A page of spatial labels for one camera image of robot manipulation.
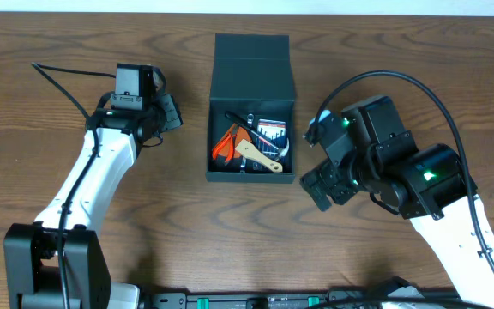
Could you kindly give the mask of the black gift box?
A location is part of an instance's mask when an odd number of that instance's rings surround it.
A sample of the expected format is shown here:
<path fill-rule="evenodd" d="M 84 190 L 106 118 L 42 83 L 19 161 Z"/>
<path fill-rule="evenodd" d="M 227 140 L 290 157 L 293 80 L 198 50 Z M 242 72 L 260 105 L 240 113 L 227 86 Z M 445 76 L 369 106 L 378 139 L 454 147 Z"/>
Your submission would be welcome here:
<path fill-rule="evenodd" d="M 295 99 L 288 36 L 217 33 L 209 93 L 207 181 L 291 184 L 295 179 Z M 282 173 L 272 173 L 251 160 L 246 173 L 241 173 L 239 159 L 227 166 L 224 159 L 212 159 L 212 148 L 233 125 L 225 112 L 286 122 L 290 148 L 281 163 Z"/>

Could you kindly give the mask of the silver combination wrench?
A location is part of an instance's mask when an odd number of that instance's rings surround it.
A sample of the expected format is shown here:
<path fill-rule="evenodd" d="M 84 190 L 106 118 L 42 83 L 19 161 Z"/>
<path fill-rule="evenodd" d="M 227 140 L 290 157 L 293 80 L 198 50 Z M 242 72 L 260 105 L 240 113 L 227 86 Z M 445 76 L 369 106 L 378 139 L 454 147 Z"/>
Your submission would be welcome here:
<path fill-rule="evenodd" d="M 247 115 L 246 123 L 248 127 L 252 127 L 254 122 L 254 115 L 252 113 Z M 247 129 L 243 129 L 244 131 L 244 140 L 247 142 L 252 142 L 252 138 L 250 136 L 250 133 Z M 246 166 L 247 166 L 247 159 L 245 157 L 242 158 L 242 162 L 240 165 L 240 172 L 241 173 L 246 173 Z"/>

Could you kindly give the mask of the precision screwdriver set case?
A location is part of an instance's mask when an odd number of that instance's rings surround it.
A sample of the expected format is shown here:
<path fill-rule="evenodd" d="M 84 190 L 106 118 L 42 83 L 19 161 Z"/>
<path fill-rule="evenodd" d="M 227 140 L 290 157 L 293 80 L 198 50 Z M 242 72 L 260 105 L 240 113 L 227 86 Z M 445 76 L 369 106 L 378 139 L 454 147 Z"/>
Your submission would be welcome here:
<path fill-rule="evenodd" d="M 288 148 L 289 139 L 286 131 L 285 121 L 260 119 L 258 121 L 256 129 L 259 134 L 263 135 L 267 140 L 269 140 L 275 146 L 283 149 Z M 279 154 L 279 152 L 276 149 L 272 148 L 266 143 L 257 140 L 256 147 L 267 157 L 274 159 L 279 163 L 285 162 L 286 155 Z"/>

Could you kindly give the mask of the small hammer black handle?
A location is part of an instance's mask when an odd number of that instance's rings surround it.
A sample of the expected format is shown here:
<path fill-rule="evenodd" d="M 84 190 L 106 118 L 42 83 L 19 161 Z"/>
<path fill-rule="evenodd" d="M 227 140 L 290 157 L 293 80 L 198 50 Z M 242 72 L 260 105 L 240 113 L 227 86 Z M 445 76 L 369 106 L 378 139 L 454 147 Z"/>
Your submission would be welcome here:
<path fill-rule="evenodd" d="M 251 128 L 247 126 L 247 123 L 246 123 L 247 116 L 244 118 L 244 117 L 241 117 L 234 112 L 225 112 L 225 117 L 227 119 L 231 120 L 234 124 L 238 124 L 241 128 L 247 129 L 250 133 L 252 140 L 255 142 L 255 145 L 256 145 L 256 141 L 260 140 L 260 141 L 266 143 L 267 145 L 271 146 L 272 148 L 276 149 L 280 155 L 286 155 L 286 156 L 288 155 L 289 148 L 290 148 L 290 140 L 288 143 L 288 148 L 286 148 L 286 149 L 279 148 L 279 147 L 275 146 L 273 143 L 271 143 L 269 140 L 267 140 L 263 135 L 258 133 L 256 127 L 257 127 L 258 121 L 260 119 L 256 120 L 255 115 L 254 115 L 254 122 L 253 122 L 253 125 Z"/>

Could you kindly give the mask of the red handled pliers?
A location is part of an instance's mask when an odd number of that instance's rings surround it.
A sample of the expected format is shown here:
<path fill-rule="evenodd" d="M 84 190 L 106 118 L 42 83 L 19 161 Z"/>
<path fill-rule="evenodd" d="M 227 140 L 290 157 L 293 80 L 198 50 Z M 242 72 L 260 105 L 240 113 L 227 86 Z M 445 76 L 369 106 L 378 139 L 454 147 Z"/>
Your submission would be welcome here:
<path fill-rule="evenodd" d="M 224 155 L 224 164 L 227 165 L 234 157 L 235 138 L 238 134 L 238 125 L 233 124 L 221 140 L 214 146 L 212 150 L 212 159 L 216 161 L 219 156 Z"/>

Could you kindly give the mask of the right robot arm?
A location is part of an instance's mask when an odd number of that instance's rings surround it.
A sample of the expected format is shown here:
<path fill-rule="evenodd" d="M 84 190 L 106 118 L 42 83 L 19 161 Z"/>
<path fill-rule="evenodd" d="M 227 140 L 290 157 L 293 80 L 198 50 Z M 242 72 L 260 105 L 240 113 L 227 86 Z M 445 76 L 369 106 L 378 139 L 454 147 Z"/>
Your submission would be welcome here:
<path fill-rule="evenodd" d="M 460 156 L 437 144 L 420 150 L 410 131 L 308 130 L 327 158 L 301 179 L 321 211 L 365 192 L 410 221 L 436 254 L 460 298 L 494 307 L 494 233 Z"/>

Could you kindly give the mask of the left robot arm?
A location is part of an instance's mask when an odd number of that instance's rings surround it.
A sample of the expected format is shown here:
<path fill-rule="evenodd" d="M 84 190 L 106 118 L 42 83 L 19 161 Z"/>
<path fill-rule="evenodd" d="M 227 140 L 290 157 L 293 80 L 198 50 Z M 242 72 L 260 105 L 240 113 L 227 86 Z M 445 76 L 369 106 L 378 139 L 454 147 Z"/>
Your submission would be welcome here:
<path fill-rule="evenodd" d="M 57 195 L 3 240 L 12 308 L 149 308 L 151 298 L 111 278 L 99 233 L 123 176 L 151 140 L 183 120 L 159 68 L 118 64 L 115 88 L 85 118 L 81 152 Z"/>

